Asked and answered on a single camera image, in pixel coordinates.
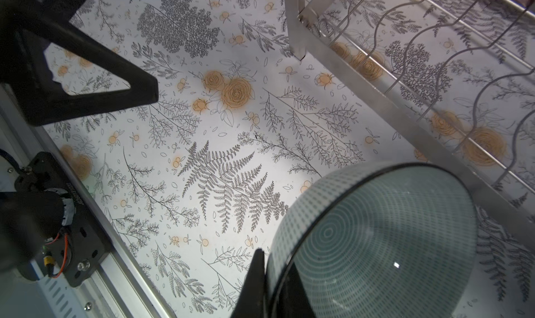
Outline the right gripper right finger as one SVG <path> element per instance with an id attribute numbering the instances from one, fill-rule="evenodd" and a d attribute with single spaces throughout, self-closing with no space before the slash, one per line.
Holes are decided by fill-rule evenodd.
<path id="1" fill-rule="evenodd" d="M 315 318 L 298 269 L 292 265 L 278 296 L 276 317 Z"/>

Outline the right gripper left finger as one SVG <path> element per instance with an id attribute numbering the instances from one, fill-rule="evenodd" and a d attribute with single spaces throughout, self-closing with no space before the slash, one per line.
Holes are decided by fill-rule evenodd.
<path id="1" fill-rule="evenodd" d="M 254 252 L 231 318 L 264 317 L 265 284 L 265 255 L 263 250 L 258 248 Z"/>

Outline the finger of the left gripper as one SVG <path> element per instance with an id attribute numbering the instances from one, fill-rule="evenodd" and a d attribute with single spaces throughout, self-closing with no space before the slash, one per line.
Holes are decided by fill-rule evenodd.
<path id="1" fill-rule="evenodd" d="M 37 9 L 8 6 L 8 87 L 26 122 L 42 126 L 158 102 L 157 79 Z"/>

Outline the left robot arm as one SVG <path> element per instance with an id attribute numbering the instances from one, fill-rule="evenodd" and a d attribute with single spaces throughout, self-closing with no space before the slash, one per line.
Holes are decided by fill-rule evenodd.
<path id="1" fill-rule="evenodd" d="M 128 89 L 67 94 L 52 78 L 43 43 L 52 42 L 129 83 Z M 119 57 L 39 4 L 1 6 L 1 82 L 8 85 L 26 125 L 46 124 L 107 114 L 156 103 L 157 79 Z M 60 237 L 57 253 L 70 272 L 79 258 L 97 260 L 110 248 L 73 182 L 49 152 L 39 152 L 17 167 L 12 192 L 1 194 L 1 270 L 33 258 L 46 241 Z"/>

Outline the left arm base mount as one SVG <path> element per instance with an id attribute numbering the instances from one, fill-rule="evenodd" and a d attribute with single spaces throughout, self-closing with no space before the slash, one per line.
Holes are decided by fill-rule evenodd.
<path id="1" fill-rule="evenodd" d="M 37 153 L 29 170 L 14 184 L 23 233 L 51 252 L 69 286 L 79 287 L 110 253 L 111 241 L 51 153 Z"/>

